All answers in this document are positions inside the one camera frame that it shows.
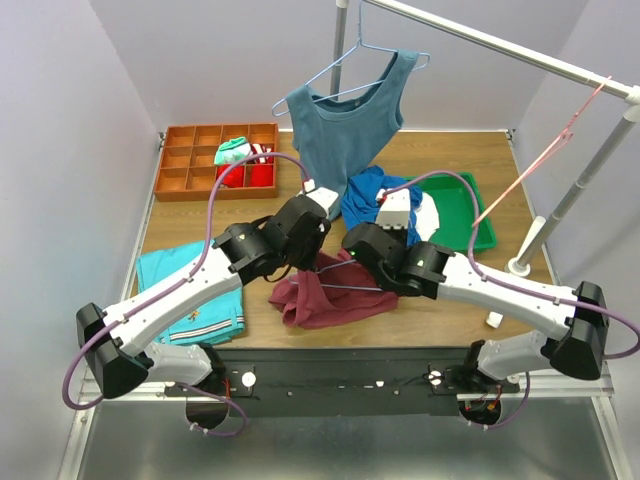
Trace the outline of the light blue wire hanger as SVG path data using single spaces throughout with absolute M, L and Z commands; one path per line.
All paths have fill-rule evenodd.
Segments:
M 344 267 L 347 265 L 355 264 L 356 261 L 354 259 L 341 261 L 336 264 L 332 264 L 329 266 L 325 266 L 322 268 L 316 268 L 313 270 L 313 273 L 316 275 L 320 275 L 329 270 L 337 269 L 340 267 Z M 286 280 L 292 285 L 298 285 L 299 281 L 297 280 L 298 274 L 288 275 Z M 320 286 L 323 288 L 331 288 L 331 289 L 339 289 L 339 290 L 352 290 L 352 291 L 367 291 L 367 292 L 382 292 L 382 289 L 379 287 L 369 287 L 369 286 L 360 286 L 360 285 L 344 285 L 344 284 L 330 284 L 330 283 L 320 283 Z

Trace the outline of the bright blue ribbed tank top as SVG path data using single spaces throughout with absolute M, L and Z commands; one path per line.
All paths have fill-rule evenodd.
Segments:
M 346 192 L 341 200 L 340 209 L 347 230 L 360 223 L 374 223 L 380 207 L 376 199 L 380 190 L 391 189 L 403 185 L 406 179 L 387 175 L 377 165 L 366 168 L 362 173 L 351 177 L 347 182 Z M 409 188 L 411 201 L 410 223 L 407 233 L 407 245 L 418 241 L 428 241 L 432 233 L 421 224 L 418 211 L 423 202 L 423 192 L 418 185 Z

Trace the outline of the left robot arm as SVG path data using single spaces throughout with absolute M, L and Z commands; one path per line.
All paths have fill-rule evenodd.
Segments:
M 212 348 L 161 344 L 157 336 L 202 305 L 280 268 L 312 269 L 337 198 L 326 188 L 299 194 L 274 215 L 228 226 L 203 253 L 142 293 L 106 308 L 81 307 L 81 357 L 103 398 L 119 398 L 147 381 L 177 381 L 201 395 L 214 393 L 222 372 Z

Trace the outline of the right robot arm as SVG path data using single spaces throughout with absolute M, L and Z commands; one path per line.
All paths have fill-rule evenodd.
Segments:
M 342 246 L 384 291 L 472 304 L 531 327 L 502 341 L 475 342 L 459 370 L 467 389 L 480 392 L 495 380 L 548 368 L 579 380 L 600 378 L 609 316 L 598 285 L 583 281 L 571 288 L 512 277 L 431 242 L 407 245 L 372 223 L 350 230 Z

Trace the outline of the maroon tank top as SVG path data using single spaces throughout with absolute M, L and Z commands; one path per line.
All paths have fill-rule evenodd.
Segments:
M 353 259 L 344 249 L 331 256 L 324 252 L 316 258 L 316 268 Z M 367 292 L 323 288 L 320 283 L 378 287 L 373 277 L 359 263 L 316 275 L 311 270 L 298 271 L 298 285 L 286 278 L 278 282 L 269 303 L 282 314 L 287 327 L 321 329 L 349 324 L 391 311 L 399 297 L 392 292 Z

